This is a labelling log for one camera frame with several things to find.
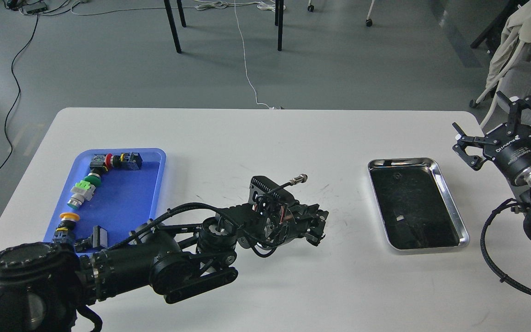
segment power strip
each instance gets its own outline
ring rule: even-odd
[[[23,11],[28,15],[33,15],[35,13],[43,12],[48,9],[48,6],[44,2],[38,2],[32,5],[25,5],[22,7]]]

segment black table leg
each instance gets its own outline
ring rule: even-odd
[[[186,18],[183,17],[182,0],[177,0],[177,10],[179,11],[179,20],[182,21],[182,27],[186,27]]]
[[[182,52],[182,47],[179,46],[179,38],[177,37],[177,30],[175,28],[175,20],[173,19],[173,12],[171,12],[171,4],[169,0],[164,0],[165,10],[167,10],[167,19],[169,19],[169,27],[171,27],[171,35],[173,36],[173,43],[175,44],[175,51]]]
[[[278,19],[278,51],[282,51],[282,27],[284,27],[284,0],[278,0],[278,12],[280,18]]]
[[[481,32],[480,35],[470,44],[470,48],[477,48],[484,40],[487,38],[491,30],[496,27],[504,24],[507,21],[507,18],[512,15],[518,8],[518,1],[510,0],[505,8],[493,19],[493,21]]]
[[[278,6],[280,4],[280,0],[276,0],[276,4],[274,6],[274,17],[276,17],[274,19],[274,25],[276,25],[276,27],[278,26]]]

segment tray rim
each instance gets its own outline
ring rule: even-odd
[[[386,231],[386,221],[384,220],[384,217],[382,216],[382,211],[380,210],[380,204],[378,202],[378,196],[376,189],[374,187],[374,183],[372,182],[372,174],[371,170],[382,168],[383,166],[379,167],[373,167],[375,166],[375,162],[383,162],[384,160],[391,160],[396,161],[398,163],[402,163],[400,167],[407,167],[407,166],[426,166],[430,169],[430,173],[432,174],[432,177],[434,178],[434,181],[436,181],[436,185],[438,186],[438,191],[440,192],[440,196],[444,200],[444,204],[446,205],[446,210],[448,211],[450,215],[450,220],[453,223],[454,229],[456,230],[456,233],[459,238],[459,244],[457,246],[445,246],[445,247],[434,247],[434,248],[414,248],[414,249],[399,249],[395,247],[392,243],[390,243],[390,239],[388,237],[388,232]],[[374,200],[376,202],[377,210],[379,213],[379,216],[381,217],[382,221],[382,228],[384,229],[384,234],[386,237],[386,241],[389,244],[389,246],[396,250],[397,252],[401,254],[430,254],[430,253],[437,253],[437,252],[448,252],[453,251],[456,249],[461,249],[466,247],[470,242],[470,236],[468,234],[468,231],[466,230],[466,227],[464,225],[464,221],[462,221],[462,217],[460,216],[460,213],[458,211],[458,208],[456,207],[456,204],[454,202],[454,198],[452,197],[452,194],[449,191],[448,185],[445,181],[444,176],[442,175],[442,172],[440,170],[440,166],[438,163],[433,160],[432,158],[428,157],[417,157],[417,158],[384,158],[384,159],[374,159],[371,160],[367,164],[367,170],[368,170],[368,176],[369,176],[369,183],[372,187],[372,191],[374,192]],[[440,178],[440,184],[438,184],[438,181],[436,179],[436,175]]]

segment robotic arm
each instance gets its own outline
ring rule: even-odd
[[[65,243],[28,243],[0,252],[0,332],[69,332],[80,315],[101,319],[87,305],[150,285],[172,304],[233,282],[236,243],[268,257],[283,244],[305,238],[318,246],[329,212],[300,204],[284,189],[303,183],[301,174],[277,185],[255,176],[249,201],[229,208],[187,203],[140,225],[114,246],[78,257]],[[163,225],[195,209],[216,213],[202,223]],[[190,234],[177,242],[178,234]],[[196,245],[193,253],[184,249]]]
[[[512,287],[531,295],[531,289],[515,281],[505,274],[489,257],[485,245],[485,234],[497,214],[506,208],[515,212],[524,212],[523,229],[531,240],[531,125],[521,124],[522,111],[531,110],[531,96],[511,101],[502,92],[497,92],[497,101],[503,108],[508,109],[507,123],[500,124],[488,132],[485,137],[468,136],[456,123],[454,128],[458,132],[457,142],[453,150],[475,171],[480,170],[487,160],[491,160],[499,171],[513,186],[528,185],[529,189],[519,195],[519,199],[507,200],[496,208],[485,222],[481,232],[481,252],[491,270],[500,277],[500,282],[506,282]],[[483,156],[468,155],[467,147],[482,149]]]

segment table leg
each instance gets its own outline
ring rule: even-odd
[[[278,19],[278,51],[282,51],[282,27],[284,27],[284,0],[278,0],[278,12],[280,18]]]
[[[274,25],[276,27],[278,26],[278,6],[280,5],[280,0],[276,0],[276,4],[274,6]]]
[[[186,27],[186,18],[183,16],[182,0],[177,0],[177,10],[179,11],[179,20],[182,21],[182,27]]]
[[[179,38],[177,37],[177,30],[175,28],[175,20],[173,19],[173,12],[171,11],[171,4],[169,0],[164,0],[165,10],[167,10],[167,19],[169,20],[169,27],[171,28],[171,35],[173,36],[173,43],[175,44],[175,51],[177,53],[182,52],[181,46],[179,46]]]

